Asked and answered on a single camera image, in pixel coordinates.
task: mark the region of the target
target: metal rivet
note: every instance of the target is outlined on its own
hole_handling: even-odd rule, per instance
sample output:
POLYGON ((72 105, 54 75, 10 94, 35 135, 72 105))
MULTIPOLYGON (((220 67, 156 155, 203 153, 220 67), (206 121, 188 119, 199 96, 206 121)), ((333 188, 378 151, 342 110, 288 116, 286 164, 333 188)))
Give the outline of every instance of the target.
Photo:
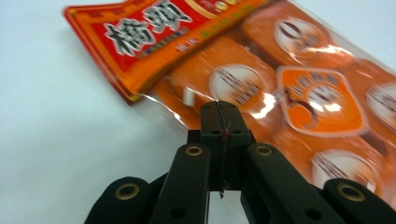
POLYGON ((353 202, 361 203, 366 199, 363 192, 345 183, 339 183, 337 185, 337 191, 341 196, 353 202))
POLYGON ((120 200, 130 200, 132 198, 134 198, 138 193, 139 193, 139 186, 134 184, 134 183, 128 183, 128 184, 124 184, 121 185, 117 188, 116 190, 116 197, 120 200), (123 190, 131 188, 132 191, 128 192, 128 193, 122 193, 123 190))
POLYGON ((271 148, 265 146, 256 147, 256 150, 262 156, 271 156, 274 153, 271 148))
POLYGON ((189 156, 199 156, 203 153, 204 151, 200 147, 188 147, 186 149, 186 154, 189 156))

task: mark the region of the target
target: black mechanical linkage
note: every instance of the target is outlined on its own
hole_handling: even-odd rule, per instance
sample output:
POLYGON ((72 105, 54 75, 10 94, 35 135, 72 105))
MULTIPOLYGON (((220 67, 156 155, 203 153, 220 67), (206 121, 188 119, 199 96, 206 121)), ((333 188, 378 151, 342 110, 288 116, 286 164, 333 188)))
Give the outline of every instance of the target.
POLYGON ((240 190, 249 223, 394 224, 395 211, 364 186, 332 179, 311 186, 273 146, 256 143, 238 108, 201 107, 169 173, 152 183, 125 177, 98 199, 86 223, 204 224, 209 192, 240 190))

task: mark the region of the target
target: transparent plastic wrap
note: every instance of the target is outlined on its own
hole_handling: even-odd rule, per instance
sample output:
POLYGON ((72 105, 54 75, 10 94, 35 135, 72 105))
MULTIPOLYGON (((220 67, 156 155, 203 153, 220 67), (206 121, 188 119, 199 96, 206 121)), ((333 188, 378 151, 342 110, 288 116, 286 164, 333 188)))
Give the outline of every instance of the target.
POLYGON ((206 102, 238 105, 257 141, 278 147, 310 183, 349 178, 396 208, 396 77, 342 44, 293 3, 277 1, 153 90, 189 129, 199 129, 206 102))
POLYGON ((230 102, 313 185, 349 178, 396 209, 396 76, 292 2, 129 0, 64 15, 126 102, 160 102, 188 129, 204 103, 230 102))

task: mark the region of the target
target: white surface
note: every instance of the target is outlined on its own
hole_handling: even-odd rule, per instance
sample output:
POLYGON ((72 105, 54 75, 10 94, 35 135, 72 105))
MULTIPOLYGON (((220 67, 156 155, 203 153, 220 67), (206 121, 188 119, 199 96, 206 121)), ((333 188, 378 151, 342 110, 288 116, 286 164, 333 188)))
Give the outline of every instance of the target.
MULTIPOLYGON (((394 0, 298 2, 396 69, 394 0)), ((160 105, 121 100, 61 14, 99 3, 0 2, 0 223, 82 223, 112 181, 154 180, 186 141, 160 105)), ((237 194, 213 198, 209 223, 247 223, 237 194)))

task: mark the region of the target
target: orange packaging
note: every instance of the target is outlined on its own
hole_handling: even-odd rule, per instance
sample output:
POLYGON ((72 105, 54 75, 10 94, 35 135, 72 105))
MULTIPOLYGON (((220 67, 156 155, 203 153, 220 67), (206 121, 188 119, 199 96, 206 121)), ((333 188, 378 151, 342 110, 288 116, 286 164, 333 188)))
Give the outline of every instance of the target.
POLYGON ((300 133, 322 137, 366 133, 368 124, 348 80, 329 69, 284 66, 277 70, 282 108, 300 133))
POLYGON ((277 1, 244 21, 250 45, 273 67, 306 65, 337 68, 353 56, 337 46, 319 22, 288 1, 277 1))
POLYGON ((69 21, 120 95, 132 103, 174 63, 266 0, 128 0, 68 7, 69 21))
POLYGON ((370 132, 363 139, 390 159, 396 154, 396 77, 368 60, 341 70, 365 111, 370 132))
POLYGON ((269 143, 319 188, 329 179, 343 177, 362 184, 388 203, 394 197, 394 167, 358 136, 316 137, 285 125, 269 143))
POLYGON ((281 105, 286 122, 270 144, 278 147, 309 182, 320 188, 330 178, 349 178, 390 203, 396 193, 394 152, 384 153, 384 149, 360 138, 370 129, 360 97, 356 96, 359 91, 355 91, 364 89, 366 84, 358 87, 356 81, 362 79, 349 79, 356 76, 359 66, 368 64, 358 62, 348 70, 354 71, 354 75, 347 69, 340 73, 310 67, 278 68, 278 87, 285 92, 281 105))
POLYGON ((263 139, 281 119, 271 93, 275 89, 276 73, 269 65, 230 38, 220 37, 172 69, 154 90, 167 106, 181 113, 189 128, 199 128, 198 113, 204 103, 235 104, 256 138, 263 139), (196 118, 183 116, 186 110, 196 118))

